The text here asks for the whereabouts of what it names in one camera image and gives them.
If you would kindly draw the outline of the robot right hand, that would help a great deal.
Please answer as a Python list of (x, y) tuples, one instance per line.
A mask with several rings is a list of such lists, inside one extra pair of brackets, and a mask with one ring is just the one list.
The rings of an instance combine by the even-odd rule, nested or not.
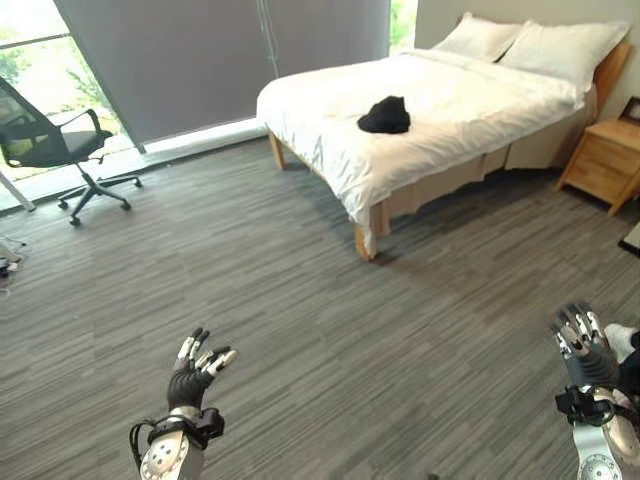
[(573, 385), (613, 388), (619, 380), (616, 356), (599, 316), (586, 302), (568, 303), (557, 312), (550, 330)]

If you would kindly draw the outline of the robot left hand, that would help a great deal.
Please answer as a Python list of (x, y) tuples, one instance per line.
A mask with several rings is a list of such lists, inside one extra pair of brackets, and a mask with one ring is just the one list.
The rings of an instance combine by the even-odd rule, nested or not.
[(230, 346), (217, 347), (200, 354), (200, 348), (209, 336), (209, 330), (197, 327), (178, 351), (166, 393), (169, 413), (172, 415), (195, 418), (202, 410), (207, 389), (239, 355)]

